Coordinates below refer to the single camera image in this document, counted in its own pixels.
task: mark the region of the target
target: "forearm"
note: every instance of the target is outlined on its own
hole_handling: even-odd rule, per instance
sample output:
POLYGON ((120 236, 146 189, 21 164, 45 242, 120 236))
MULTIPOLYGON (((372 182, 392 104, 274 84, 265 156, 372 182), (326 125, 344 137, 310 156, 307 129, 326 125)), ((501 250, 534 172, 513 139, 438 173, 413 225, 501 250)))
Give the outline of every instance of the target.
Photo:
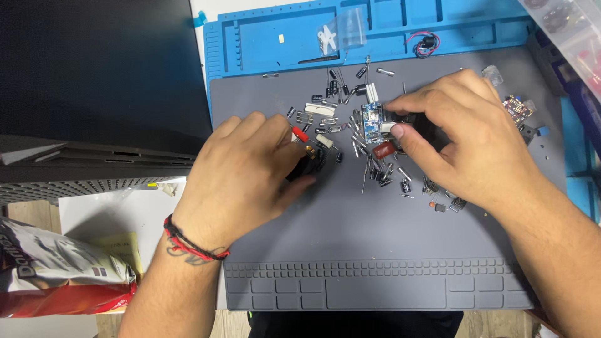
POLYGON ((492 213, 543 307, 566 335, 597 335, 601 230, 546 179, 517 198, 525 200, 492 213))
POLYGON ((209 337, 215 320, 219 262, 191 265, 167 253, 163 235, 119 337, 209 337))

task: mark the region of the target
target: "red bracelet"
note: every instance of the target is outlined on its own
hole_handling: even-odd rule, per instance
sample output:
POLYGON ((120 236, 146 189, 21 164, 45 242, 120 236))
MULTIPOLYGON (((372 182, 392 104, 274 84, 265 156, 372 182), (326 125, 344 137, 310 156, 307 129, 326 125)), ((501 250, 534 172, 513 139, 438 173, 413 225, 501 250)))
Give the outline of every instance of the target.
POLYGON ((163 224, 163 226, 165 228, 165 233, 167 234, 167 237, 169 237, 171 242, 173 242, 174 244, 172 248, 173 251, 181 250, 189 254, 193 254, 194 256, 198 256, 203 260, 224 260, 227 256, 230 255, 229 250, 225 250, 220 254, 213 254, 209 251, 201 249, 200 247, 189 241, 186 237, 184 237, 182 232, 171 222, 171 216, 173 216, 173 214, 165 218, 165 223, 163 224))

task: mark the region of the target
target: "right hand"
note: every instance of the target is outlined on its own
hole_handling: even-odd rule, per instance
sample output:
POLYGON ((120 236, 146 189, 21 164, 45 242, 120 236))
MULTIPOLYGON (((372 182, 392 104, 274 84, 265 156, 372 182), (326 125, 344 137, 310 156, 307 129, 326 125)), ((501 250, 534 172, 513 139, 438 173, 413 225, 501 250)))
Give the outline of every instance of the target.
POLYGON ((451 142, 440 153, 413 127, 392 134, 428 177, 488 211, 518 206, 546 178, 487 79, 464 69, 386 105, 397 114, 423 112, 451 142))

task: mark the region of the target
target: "blue circuit board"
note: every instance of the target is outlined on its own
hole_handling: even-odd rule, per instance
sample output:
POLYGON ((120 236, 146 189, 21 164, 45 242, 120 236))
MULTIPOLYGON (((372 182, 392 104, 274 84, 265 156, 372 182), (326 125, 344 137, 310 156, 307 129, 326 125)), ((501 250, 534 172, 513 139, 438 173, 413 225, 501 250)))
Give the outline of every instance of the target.
POLYGON ((382 133, 380 133, 380 123, 384 121, 384 110, 380 102, 369 103, 361 106, 363 115, 363 130, 365 134, 365 143, 382 143, 382 133))

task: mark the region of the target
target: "silicone soldering mat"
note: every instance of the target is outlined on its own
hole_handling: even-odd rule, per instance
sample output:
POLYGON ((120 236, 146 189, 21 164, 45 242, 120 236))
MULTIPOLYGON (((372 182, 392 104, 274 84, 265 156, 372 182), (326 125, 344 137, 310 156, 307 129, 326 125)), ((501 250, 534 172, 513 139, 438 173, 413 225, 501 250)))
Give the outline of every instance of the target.
MULTIPOLYGON (((380 101, 386 102, 403 93, 402 82, 408 92, 414 91, 460 67, 480 73, 491 64, 504 79, 496 88, 499 95, 532 100, 538 110, 526 124, 549 127, 549 135, 535 137, 528 148, 541 171, 565 192, 560 100, 551 94, 525 48, 372 63, 370 82, 376 84, 380 101), (396 74, 377 73, 378 67, 396 74)), ((341 67, 350 88, 364 83, 364 78, 355 77, 361 67, 341 67)), ((285 115, 291 106, 302 110, 311 95, 325 93, 326 69, 267 79, 260 75, 216 79, 211 88, 215 126, 232 115, 244 118, 253 110, 285 115)), ((365 103, 365 96, 353 96, 335 114, 341 123, 347 122, 352 109, 365 103)), ((314 116, 308 132, 312 139, 320 118, 314 116)), ((291 123, 297 125, 296 117, 291 123)), ((415 198, 399 196, 398 171, 392 174, 395 182, 383 188, 368 178, 362 196, 367 158, 355 157, 351 135, 348 130, 327 135, 344 153, 342 164, 334 164, 332 152, 311 190, 281 217, 231 246, 224 262, 230 310, 525 309, 534 305, 535 296, 499 223, 471 203, 458 213, 435 212, 429 206, 432 197, 421 193, 423 172, 411 158, 399 156, 395 161, 388 156, 386 160, 412 175, 410 195, 415 198)), ((443 190, 438 203, 449 206, 450 202, 443 190)), ((519 216, 522 211, 514 212, 519 216)))

